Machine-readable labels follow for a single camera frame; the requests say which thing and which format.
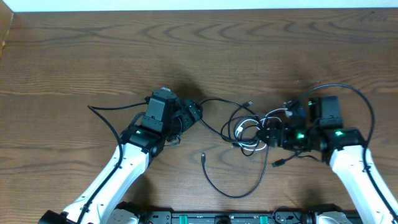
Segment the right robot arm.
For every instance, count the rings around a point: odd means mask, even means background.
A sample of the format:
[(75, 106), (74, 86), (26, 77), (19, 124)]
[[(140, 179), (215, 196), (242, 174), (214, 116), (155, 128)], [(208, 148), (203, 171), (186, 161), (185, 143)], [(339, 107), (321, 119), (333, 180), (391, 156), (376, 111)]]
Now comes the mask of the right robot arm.
[(343, 126), (338, 97), (310, 98), (310, 116), (302, 105), (286, 103), (291, 123), (263, 124), (256, 137), (267, 146), (292, 151), (319, 151), (347, 190), (363, 223), (397, 223), (397, 200), (380, 175), (357, 128)]

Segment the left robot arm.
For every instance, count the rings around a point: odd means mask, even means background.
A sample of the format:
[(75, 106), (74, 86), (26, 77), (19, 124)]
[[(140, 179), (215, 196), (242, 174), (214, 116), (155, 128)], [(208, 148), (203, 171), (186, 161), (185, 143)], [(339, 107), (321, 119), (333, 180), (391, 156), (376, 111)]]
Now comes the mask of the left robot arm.
[(168, 88), (152, 92), (147, 109), (121, 133), (113, 132), (117, 146), (112, 158), (91, 185), (61, 213), (47, 211), (40, 223), (138, 223), (139, 216), (118, 208), (135, 180), (165, 146), (180, 143), (183, 132), (202, 118), (202, 107), (182, 100)]

